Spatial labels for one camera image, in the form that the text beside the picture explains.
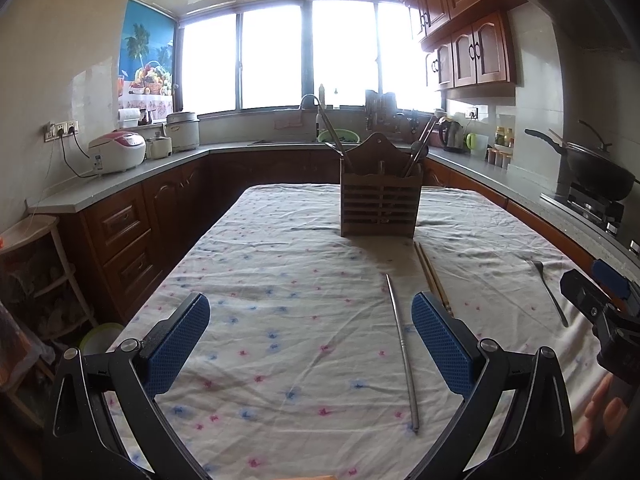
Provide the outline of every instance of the gray countertop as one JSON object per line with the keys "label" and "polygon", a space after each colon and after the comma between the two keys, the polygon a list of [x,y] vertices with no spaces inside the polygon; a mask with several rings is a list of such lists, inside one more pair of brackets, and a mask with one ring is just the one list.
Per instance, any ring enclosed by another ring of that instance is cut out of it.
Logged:
{"label": "gray countertop", "polygon": [[[79,181],[60,192],[47,196],[36,204],[28,202],[28,212],[43,214],[76,213],[126,187],[132,186],[150,176],[161,173],[196,160],[209,153],[228,153],[245,151],[269,150],[328,150],[324,144],[316,142],[289,142],[255,144],[251,142],[226,142],[221,144],[206,144],[190,152],[174,153],[168,158],[146,160],[138,167],[123,173],[111,173],[96,176],[85,182]],[[487,164],[484,160],[472,158],[469,155],[448,153],[441,148],[430,148],[429,158],[444,164],[452,170],[466,174],[482,184],[503,194],[510,200],[529,209],[540,218],[549,222],[565,233],[571,240],[584,248],[595,258],[601,258],[609,265],[630,279],[640,282],[640,261],[629,255],[615,240],[589,225],[575,219],[565,211],[553,207],[540,198],[542,192],[553,194],[538,184],[515,174],[508,173],[502,168]]]}

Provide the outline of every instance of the black wok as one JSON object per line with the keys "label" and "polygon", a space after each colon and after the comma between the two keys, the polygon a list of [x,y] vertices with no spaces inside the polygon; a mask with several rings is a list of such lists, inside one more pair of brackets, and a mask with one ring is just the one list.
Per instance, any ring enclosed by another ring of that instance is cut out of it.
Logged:
{"label": "black wok", "polygon": [[591,150],[572,142],[556,144],[551,137],[536,130],[524,130],[524,132],[544,140],[556,152],[565,156],[578,184],[607,200],[612,202],[622,200],[631,193],[635,182],[640,184],[633,173],[609,160],[607,144],[602,143],[602,148],[599,150]]}

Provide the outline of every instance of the screw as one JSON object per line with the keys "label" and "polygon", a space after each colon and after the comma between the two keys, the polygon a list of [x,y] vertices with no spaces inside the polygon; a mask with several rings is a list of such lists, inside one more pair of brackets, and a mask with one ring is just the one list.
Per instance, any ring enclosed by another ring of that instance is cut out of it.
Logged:
{"label": "screw", "polygon": [[540,353],[547,359],[553,359],[554,357],[556,357],[556,353],[548,346],[543,346],[542,348],[540,348]]}
{"label": "screw", "polygon": [[123,352],[131,352],[138,348],[138,342],[136,339],[125,339],[122,343],[120,343],[120,350]]}
{"label": "screw", "polygon": [[65,350],[65,353],[63,354],[65,359],[69,359],[69,360],[73,359],[77,355],[78,355],[78,349],[76,349],[76,348],[67,348]]}
{"label": "screw", "polygon": [[482,339],[480,348],[485,352],[495,352],[498,349],[498,343],[493,339]]}

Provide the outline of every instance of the metal fork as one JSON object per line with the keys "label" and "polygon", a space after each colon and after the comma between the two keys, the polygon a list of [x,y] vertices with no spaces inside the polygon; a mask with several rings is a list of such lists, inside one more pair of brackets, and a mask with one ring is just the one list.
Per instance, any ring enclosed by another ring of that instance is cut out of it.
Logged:
{"label": "metal fork", "polygon": [[558,304],[558,300],[556,300],[556,297],[551,292],[551,289],[546,284],[546,281],[545,281],[545,266],[539,260],[529,260],[528,258],[526,258],[526,261],[528,261],[530,264],[532,264],[538,270],[538,273],[540,274],[540,279],[542,280],[542,283],[545,286],[546,291],[549,293],[549,296],[551,296],[551,299],[553,300],[554,305],[556,306],[556,310],[558,311],[558,316],[560,316],[560,321],[562,321],[562,325],[565,328],[568,328],[569,327],[569,323],[566,320],[566,317],[564,316],[564,312],[560,308],[560,305]]}

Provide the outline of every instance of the stove knob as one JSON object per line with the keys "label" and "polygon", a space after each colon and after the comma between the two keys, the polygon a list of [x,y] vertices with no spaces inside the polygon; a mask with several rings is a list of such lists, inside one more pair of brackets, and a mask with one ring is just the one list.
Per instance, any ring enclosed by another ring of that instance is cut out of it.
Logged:
{"label": "stove knob", "polygon": [[635,255],[640,256],[640,245],[635,241],[631,240],[631,244],[629,245],[629,250]]}
{"label": "stove knob", "polygon": [[614,238],[616,237],[616,235],[618,234],[618,228],[612,224],[611,222],[607,223],[607,233],[609,233],[611,236],[613,236]]}

